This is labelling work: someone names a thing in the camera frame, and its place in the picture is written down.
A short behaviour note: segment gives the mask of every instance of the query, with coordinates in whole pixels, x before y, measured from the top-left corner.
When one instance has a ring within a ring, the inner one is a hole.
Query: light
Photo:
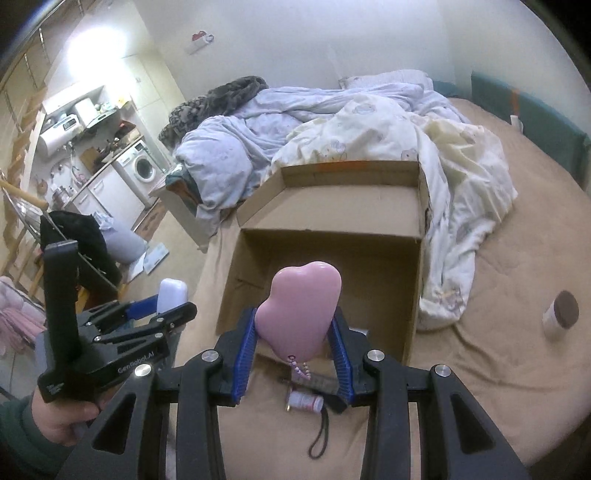
[[[125,54],[125,35],[113,28],[95,27],[69,42],[67,59],[74,78],[96,76]]]

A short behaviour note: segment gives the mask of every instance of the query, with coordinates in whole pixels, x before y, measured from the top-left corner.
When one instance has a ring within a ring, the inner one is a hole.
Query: wooden handle
[[[47,203],[45,200],[41,200],[28,192],[18,189],[14,185],[10,185],[5,180],[0,179],[0,187],[6,190],[10,195],[22,198],[26,202],[29,202],[31,205],[40,208],[44,212],[49,208],[49,203]]]

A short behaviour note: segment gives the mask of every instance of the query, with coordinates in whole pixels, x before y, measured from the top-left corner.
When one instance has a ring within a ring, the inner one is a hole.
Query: bed
[[[461,320],[452,327],[417,332],[410,364],[449,365],[530,465],[591,411],[591,202],[566,170],[509,124],[467,100],[452,103],[501,139],[519,196],[477,253]],[[210,242],[192,298],[199,312],[180,338],[176,365],[215,345],[216,318],[238,232],[230,214]],[[541,318],[561,290],[577,298],[580,319],[563,341],[550,343]],[[331,414],[326,454],[310,460],[307,450],[320,419],[285,411],[286,386],[277,380],[278,368],[257,358],[240,406],[219,409],[228,478],[358,479],[367,409]],[[413,466],[417,455],[413,451]]]

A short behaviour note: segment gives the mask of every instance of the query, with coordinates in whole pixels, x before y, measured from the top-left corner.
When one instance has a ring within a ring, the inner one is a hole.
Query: cardboard box lid
[[[418,161],[283,167],[238,209],[243,230],[370,233],[422,239],[430,220]]]

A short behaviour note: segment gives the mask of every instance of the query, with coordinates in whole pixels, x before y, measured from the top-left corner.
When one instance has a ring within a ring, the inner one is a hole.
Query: white blanket
[[[287,143],[287,135],[295,127],[314,119],[330,119],[363,92],[390,98],[407,112],[468,121],[444,96],[409,83],[350,90],[263,90],[234,115],[205,120],[185,135],[175,151],[203,199],[197,208],[197,222],[203,232],[214,235],[221,211],[252,194],[273,155]]]
[[[472,288],[475,252],[517,195],[500,140],[484,127],[405,112],[374,95],[357,95],[333,118],[300,125],[288,139],[266,176],[287,165],[418,158],[432,214],[418,328],[459,320]]]

